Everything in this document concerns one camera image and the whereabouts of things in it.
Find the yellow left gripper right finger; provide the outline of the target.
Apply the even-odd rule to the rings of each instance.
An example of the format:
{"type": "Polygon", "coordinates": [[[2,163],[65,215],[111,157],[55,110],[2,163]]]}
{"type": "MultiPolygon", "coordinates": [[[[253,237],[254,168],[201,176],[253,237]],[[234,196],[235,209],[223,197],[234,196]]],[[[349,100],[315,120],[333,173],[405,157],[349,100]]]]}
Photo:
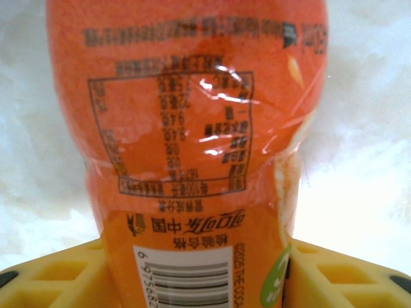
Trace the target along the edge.
{"type": "Polygon", "coordinates": [[[410,276],[294,239],[286,307],[410,307],[410,276]]]}

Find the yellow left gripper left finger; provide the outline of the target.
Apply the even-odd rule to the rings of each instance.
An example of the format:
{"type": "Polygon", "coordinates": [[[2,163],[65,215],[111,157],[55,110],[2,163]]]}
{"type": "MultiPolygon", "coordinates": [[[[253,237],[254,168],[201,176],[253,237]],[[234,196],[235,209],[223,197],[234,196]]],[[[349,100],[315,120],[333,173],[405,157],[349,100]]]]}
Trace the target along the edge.
{"type": "Polygon", "coordinates": [[[1,307],[112,307],[112,277],[101,241],[2,270],[1,307]]]}

